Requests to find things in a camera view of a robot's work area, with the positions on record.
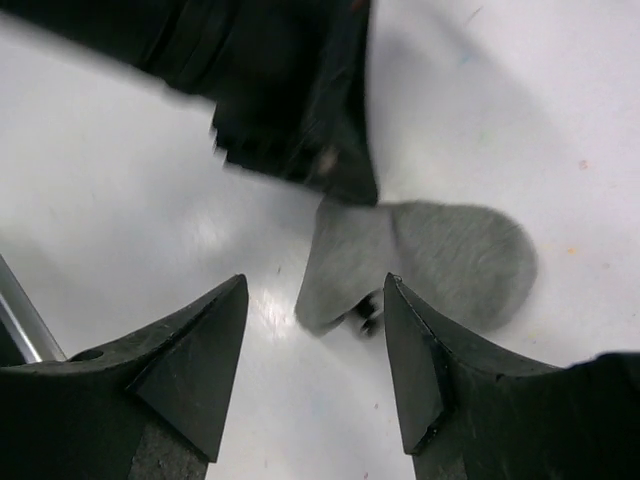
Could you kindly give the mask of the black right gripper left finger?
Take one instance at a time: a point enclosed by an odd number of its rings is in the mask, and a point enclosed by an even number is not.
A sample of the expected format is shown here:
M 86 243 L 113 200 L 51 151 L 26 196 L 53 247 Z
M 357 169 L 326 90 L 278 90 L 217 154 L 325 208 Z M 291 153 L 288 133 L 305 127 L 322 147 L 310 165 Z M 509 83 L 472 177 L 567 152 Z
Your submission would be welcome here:
M 1 371 L 5 479 L 202 479 L 219 455 L 248 311 L 236 275 L 66 361 Z

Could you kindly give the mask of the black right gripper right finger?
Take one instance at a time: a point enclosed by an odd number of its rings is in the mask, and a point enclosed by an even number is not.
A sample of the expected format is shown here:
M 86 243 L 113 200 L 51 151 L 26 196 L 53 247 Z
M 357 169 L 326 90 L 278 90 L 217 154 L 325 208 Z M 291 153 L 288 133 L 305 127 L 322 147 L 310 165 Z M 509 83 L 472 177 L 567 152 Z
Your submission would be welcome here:
M 404 452 L 419 479 L 635 479 L 639 356 L 567 368 L 506 350 L 395 275 L 385 339 Z

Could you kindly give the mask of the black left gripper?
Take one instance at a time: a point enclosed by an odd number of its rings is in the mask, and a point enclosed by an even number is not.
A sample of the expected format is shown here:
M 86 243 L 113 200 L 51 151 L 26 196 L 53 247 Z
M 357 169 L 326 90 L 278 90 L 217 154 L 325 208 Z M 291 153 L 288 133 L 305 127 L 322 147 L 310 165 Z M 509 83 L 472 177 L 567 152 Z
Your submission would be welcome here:
M 5 1 L 4 13 L 215 106 L 229 164 L 373 206 L 367 1 Z

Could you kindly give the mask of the grey striped sock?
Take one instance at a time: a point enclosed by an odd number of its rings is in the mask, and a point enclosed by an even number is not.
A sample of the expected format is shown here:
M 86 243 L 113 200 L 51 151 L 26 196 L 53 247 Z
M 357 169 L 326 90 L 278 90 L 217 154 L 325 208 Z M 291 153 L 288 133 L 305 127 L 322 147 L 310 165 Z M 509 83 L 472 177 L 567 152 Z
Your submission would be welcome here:
M 515 318 L 537 273 L 530 236 L 500 211 L 433 202 L 353 207 L 325 199 L 295 315 L 315 335 L 348 322 L 372 336 L 384 319 L 385 278 L 394 274 L 441 314 L 489 333 Z

